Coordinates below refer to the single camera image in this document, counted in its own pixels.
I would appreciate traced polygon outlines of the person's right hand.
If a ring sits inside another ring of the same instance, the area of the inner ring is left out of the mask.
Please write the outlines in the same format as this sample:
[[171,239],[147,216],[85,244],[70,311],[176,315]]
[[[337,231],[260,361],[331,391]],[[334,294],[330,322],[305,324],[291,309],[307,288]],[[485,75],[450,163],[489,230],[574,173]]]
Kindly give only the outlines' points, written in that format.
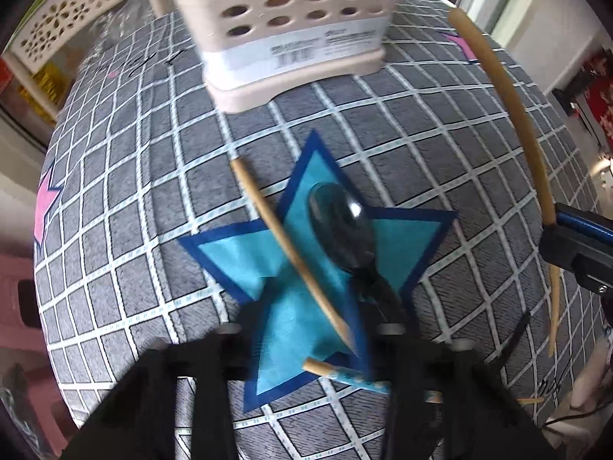
[[607,337],[600,337],[586,362],[586,365],[575,378],[570,397],[570,406],[575,409],[583,407],[595,393],[611,369],[611,343]]

